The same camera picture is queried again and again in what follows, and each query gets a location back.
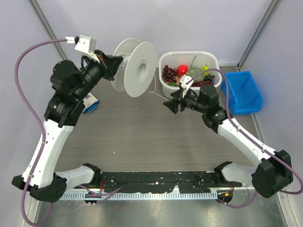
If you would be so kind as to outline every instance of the white robotic arm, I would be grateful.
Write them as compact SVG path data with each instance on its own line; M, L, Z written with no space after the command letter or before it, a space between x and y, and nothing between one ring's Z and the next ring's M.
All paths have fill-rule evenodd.
M235 118L233 122L237 124L239 129L244 131L249 135L256 143L264 147L266 150L274 155L275 150L263 144L253 135L251 135L247 130L240 126ZM228 139L233 145L235 145L253 164L250 166L239 166L237 164L231 163L225 166L222 170L222 174L227 181L236 181L244 184L252 185L251 175L255 173L258 165L262 163L263 159L269 159L270 156L264 153L259 147L253 144L249 139L247 139L240 131L236 129L229 119L223 121L222 124L218 126L218 134Z
M100 183L100 169L88 163L65 172L54 173L54 169L64 143L85 107L83 99L102 78L114 80L123 61L123 57L107 56L102 51L95 50L96 39L88 35L66 39L68 43L76 43L75 49L82 53L82 68L79 70L72 61L64 60L53 69L51 82L55 94L44 114L45 145L27 189L39 201L56 202L66 189L84 183ZM17 188L24 189L41 143L42 136L25 172L13 178L12 184Z
M229 118L226 110L219 105L219 94L214 86L201 86L199 95L193 92L190 89L192 80L188 76L180 78L181 89L173 92L172 100L163 104L175 114L178 112L179 105L181 111L189 108L202 113L204 124L228 139L253 164L253 167L250 167L226 162L216 167L215 171L220 171L222 178L229 182L253 185L265 198L289 185L293 181L292 173L268 155L272 154L291 166L289 154L284 150L276 152L241 127L234 118Z

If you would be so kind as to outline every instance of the gray wall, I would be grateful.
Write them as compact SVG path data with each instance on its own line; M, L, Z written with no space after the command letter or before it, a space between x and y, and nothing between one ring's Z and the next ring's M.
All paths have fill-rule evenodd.
M57 36L85 33L111 54L129 37L238 63L271 0L38 0ZM68 58L78 55L66 50Z
M11 180L22 174L30 162L40 128L19 97L14 67L25 49L49 38L24 0L2 2L0 22L0 226L19 227L21 191L11 185ZM49 45L33 51L21 63L21 86L41 117L53 94L49 80L52 68L60 60L54 47Z
M265 141L291 154L294 169L303 177L303 1L281 1L243 70L250 70L264 96L256 114ZM298 190L295 179L291 190ZM290 196L303 213L303 195Z

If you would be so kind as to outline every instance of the blue object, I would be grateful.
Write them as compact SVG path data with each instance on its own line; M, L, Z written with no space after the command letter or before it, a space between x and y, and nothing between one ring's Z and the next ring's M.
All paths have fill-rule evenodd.
M261 110L263 96L249 71L225 74L229 85L228 105L233 115L251 114ZM221 90L226 97L226 83Z
M88 108L85 109L85 111L83 111L83 113L87 113L87 112L93 112L96 108L97 108L97 105L99 104L99 101L97 102L94 102L92 105L90 105Z

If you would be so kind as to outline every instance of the white plastic basket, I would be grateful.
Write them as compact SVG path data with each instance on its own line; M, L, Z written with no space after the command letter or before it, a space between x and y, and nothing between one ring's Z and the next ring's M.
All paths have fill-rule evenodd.
M178 87L172 87L167 85L162 79L162 71L165 65L168 65L172 69L177 68L179 65L187 65L190 66L194 57L196 57L193 67L201 68L207 64L208 68L219 69L218 60L215 56L213 56L209 52L205 51L176 51L176 52L168 52L163 54L159 60L159 80L162 84L163 93L166 97L171 98L170 94L176 90ZM214 86L218 87L222 82L222 76L219 72L213 71L212 75L214 78ZM200 87L192 87L197 94L199 94Z

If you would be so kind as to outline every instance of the gray metal surface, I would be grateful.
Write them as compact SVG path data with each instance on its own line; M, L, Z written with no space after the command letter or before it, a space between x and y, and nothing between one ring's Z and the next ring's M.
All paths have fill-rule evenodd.
M267 23L269 22L270 18L272 17L273 13L275 12L276 8L278 7L281 0L272 0L270 5L268 6L268 9L266 10L263 18L261 19L257 30L255 31L254 35L252 36L249 44L247 45L244 54L242 55L238 67L241 68L246 61L248 55L250 54L252 48L256 44L256 41L259 39L260 35L262 34L262 31L266 27Z
M221 69L233 71L236 67ZM153 90L154 82L148 91ZM78 168L87 162L102 171L213 170L225 161L251 165L233 144L204 125L200 113L186 109L174 115L163 106L164 99L148 91L131 98L101 80L92 90L100 104L94 112L80 117L56 170ZM156 92L163 95L159 79ZM236 118L257 136L251 115Z
M42 9L40 8L38 2L36 0L28 0L29 4L32 6L33 11L36 13L39 21L41 22L42 27L44 28L45 32L47 33L48 37L50 39L57 39L55 33L53 32L52 27L50 26L50 24L48 23ZM57 52L59 53L59 55L61 56L61 58L63 60L66 60L66 54L63 50L63 48L61 47L60 43L54 43L53 44L54 47L56 48Z
M232 204L245 204L253 194L252 190L235 190ZM36 222L43 218L47 209L48 204L41 203ZM242 209L229 208L209 200L108 201L90 207L83 201L58 201L52 213L43 227L287 226L276 196L271 199L258 196L254 203Z

